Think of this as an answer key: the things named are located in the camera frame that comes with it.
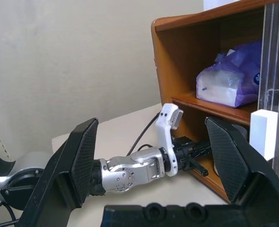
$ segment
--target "table surface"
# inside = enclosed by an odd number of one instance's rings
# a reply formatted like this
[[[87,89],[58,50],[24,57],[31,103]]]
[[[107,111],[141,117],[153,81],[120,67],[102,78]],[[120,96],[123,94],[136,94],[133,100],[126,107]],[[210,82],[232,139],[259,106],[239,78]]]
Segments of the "table surface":
[[[161,105],[158,104],[99,124],[95,159],[126,156],[136,138],[160,110]],[[68,134],[52,140],[54,152],[67,137]],[[135,150],[145,143],[157,145],[154,124],[147,130]],[[81,209],[76,209],[71,213],[68,226],[100,226],[104,206],[108,204],[147,206],[152,202],[163,206],[170,204],[185,206],[190,202],[201,205],[225,204],[219,196],[197,181],[189,172],[180,172],[174,177],[165,176],[152,183],[132,188],[123,194],[109,192],[105,196],[90,196]]]

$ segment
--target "black cable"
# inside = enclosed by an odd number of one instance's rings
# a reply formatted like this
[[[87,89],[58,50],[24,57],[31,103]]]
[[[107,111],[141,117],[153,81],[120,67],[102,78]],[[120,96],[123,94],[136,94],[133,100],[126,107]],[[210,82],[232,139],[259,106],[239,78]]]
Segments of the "black cable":
[[[0,223],[0,227],[16,225],[16,223],[18,223],[18,219],[14,221],[7,221],[7,222]]]
[[[4,225],[4,226],[10,226],[10,225],[16,226],[15,223],[17,223],[17,222],[15,222],[15,221],[16,221],[17,219],[16,219],[16,216],[15,216],[15,214],[14,214],[12,208],[11,208],[7,203],[5,203],[5,202],[1,202],[1,203],[0,203],[0,206],[2,206],[2,205],[8,210],[8,213],[9,213],[11,219],[12,219],[11,222],[14,221],[14,223],[11,223],[11,224],[8,224],[8,225]],[[0,227],[3,226],[3,224],[6,224],[6,223],[9,223],[9,222],[0,223]]]
[[[144,148],[144,147],[149,147],[149,148],[151,148],[151,147],[153,147],[153,146],[146,143],[146,144],[141,145],[141,146],[139,147],[138,151],[141,150],[141,149]]]
[[[132,153],[132,151],[134,150],[135,146],[137,145],[137,143],[139,142],[140,138],[142,138],[142,136],[145,134],[145,132],[147,131],[147,129],[152,125],[152,123],[158,118],[159,113],[157,113],[154,118],[152,118],[152,120],[149,122],[149,124],[147,124],[147,126],[144,128],[144,130],[141,132],[141,134],[139,135],[139,137],[136,139],[136,141],[134,142],[133,146],[131,147],[131,149],[129,150],[128,155],[130,155]]]

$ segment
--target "metal link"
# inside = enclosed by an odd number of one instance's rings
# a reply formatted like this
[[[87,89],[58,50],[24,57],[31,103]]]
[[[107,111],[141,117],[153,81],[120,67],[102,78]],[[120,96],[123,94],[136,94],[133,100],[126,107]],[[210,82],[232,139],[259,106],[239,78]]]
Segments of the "metal link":
[[[165,175],[162,153],[148,148],[126,157],[100,159],[102,184],[107,192],[122,193],[130,188],[150,183]]]

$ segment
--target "wooden cabinet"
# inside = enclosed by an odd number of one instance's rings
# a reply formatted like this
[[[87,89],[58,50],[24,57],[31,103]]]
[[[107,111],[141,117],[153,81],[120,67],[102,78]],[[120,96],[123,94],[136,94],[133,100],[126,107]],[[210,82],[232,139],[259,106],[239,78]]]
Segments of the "wooden cabinet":
[[[218,53],[239,44],[262,39],[264,5],[274,1],[241,0],[198,14],[165,17],[151,26],[162,103],[175,103],[184,110],[174,136],[195,141],[208,139],[206,116],[216,116],[249,129],[250,114],[257,103],[230,108],[196,98],[196,77],[212,64]],[[199,160],[209,176],[193,175],[227,200],[212,157]]]

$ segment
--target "plastic bag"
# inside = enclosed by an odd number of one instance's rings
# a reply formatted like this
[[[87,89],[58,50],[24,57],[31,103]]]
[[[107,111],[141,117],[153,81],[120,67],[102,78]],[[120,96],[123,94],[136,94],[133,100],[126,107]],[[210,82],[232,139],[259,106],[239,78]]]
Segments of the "plastic bag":
[[[262,42],[235,47],[196,78],[196,97],[238,107],[258,99]]]

